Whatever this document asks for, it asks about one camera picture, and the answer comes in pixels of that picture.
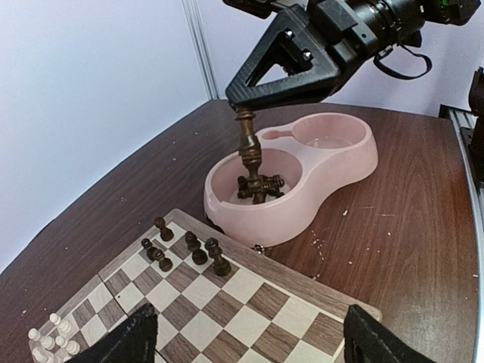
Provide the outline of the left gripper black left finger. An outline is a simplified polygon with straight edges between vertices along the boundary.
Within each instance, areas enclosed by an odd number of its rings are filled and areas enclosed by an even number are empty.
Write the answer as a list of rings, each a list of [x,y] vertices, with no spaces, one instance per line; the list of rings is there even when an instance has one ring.
[[[108,335],[69,362],[155,362],[158,314],[145,303]]]

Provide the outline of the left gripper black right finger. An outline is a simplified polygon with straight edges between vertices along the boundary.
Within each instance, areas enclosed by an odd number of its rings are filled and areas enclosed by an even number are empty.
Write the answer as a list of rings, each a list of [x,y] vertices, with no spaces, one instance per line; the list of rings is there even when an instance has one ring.
[[[344,362],[434,363],[412,349],[359,305],[343,322]]]

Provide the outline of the dark tall chess piece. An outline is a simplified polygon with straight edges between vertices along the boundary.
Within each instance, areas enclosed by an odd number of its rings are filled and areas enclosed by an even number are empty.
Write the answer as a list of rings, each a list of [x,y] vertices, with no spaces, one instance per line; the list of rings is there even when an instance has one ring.
[[[255,114],[245,107],[239,107],[236,110],[235,119],[240,123],[239,156],[249,173],[249,180],[258,180],[259,167],[262,164],[262,150],[253,127]]]

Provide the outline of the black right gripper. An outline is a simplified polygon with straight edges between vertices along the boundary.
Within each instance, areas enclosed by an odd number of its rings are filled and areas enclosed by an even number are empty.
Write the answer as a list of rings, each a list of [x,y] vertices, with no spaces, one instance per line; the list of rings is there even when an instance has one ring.
[[[344,36],[368,39],[371,54],[422,45],[427,22],[463,26],[481,1],[226,1],[265,19],[279,12],[225,90],[234,109],[287,106],[325,99],[364,58]]]

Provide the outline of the dark pawn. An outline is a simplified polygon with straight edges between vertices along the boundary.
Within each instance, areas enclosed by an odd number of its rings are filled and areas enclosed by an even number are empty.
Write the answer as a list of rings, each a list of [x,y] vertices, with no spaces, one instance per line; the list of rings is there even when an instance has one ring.
[[[152,242],[148,239],[148,238],[144,238],[141,240],[141,245],[143,246],[146,254],[147,254],[147,258],[149,258],[150,260],[153,260],[153,253],[156,251],[156,247],[152,244]]]

